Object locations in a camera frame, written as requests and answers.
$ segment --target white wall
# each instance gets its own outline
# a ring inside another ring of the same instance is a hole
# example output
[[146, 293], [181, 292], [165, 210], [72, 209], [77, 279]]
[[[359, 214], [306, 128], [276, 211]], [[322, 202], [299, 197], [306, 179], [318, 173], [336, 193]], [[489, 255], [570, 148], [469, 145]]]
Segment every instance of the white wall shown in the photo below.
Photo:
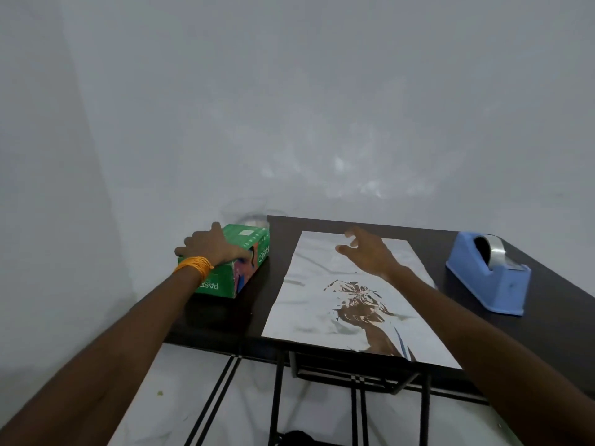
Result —
[[595, 293], [594, 0], [61, 1], [137, 295], [245, 206], [494, 232]]
[[58, 0], [0, 0], [0, 426], [134, 302]]

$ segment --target pasco box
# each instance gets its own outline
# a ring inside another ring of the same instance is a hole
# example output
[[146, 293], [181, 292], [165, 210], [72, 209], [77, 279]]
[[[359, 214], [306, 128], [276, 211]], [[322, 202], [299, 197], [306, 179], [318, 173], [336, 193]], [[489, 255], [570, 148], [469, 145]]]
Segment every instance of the pasco box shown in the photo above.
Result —
[[233, 299], [268, 256], [270, 234], [268, 228], [229, 224], [223, 227], [223, 235], [228, 243], [250, 250], [252, 260], [217, 266], [195, 292]]

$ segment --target dark wooden table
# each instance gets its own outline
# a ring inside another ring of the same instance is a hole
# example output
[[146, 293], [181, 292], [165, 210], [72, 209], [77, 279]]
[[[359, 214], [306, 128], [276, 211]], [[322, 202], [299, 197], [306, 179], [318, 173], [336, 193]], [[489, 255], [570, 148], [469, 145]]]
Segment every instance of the dark wooden table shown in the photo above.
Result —
[[[269, 311], [302, 231], [343, 233], [350, 225], [346, 222], [279, 216], [270, 216], [269, 223], [269, 259], [237, 298], [194, 296], [172, 327], [166, 342], [241, 354], [272, 363], [277, 359], [278, 350], [293, 350], [317, 357], [322, 363], [334, 360], [349, 372], [386, 378], [397, 378], [412, 370], [429, 371], [435, 388], [477, 392], [461, 370], [262, 337]], [[525, 301], [525, 315], [496, 315], [483, 308], [444, 265], [457, 232], [388, 225], [361, 226], [383, 238], [409, 241], [440, 291], [524, 344], [595, 398], [595, 299], [591, 295], [505, 243], [510, 257], [528, 265], [532, 276]]]

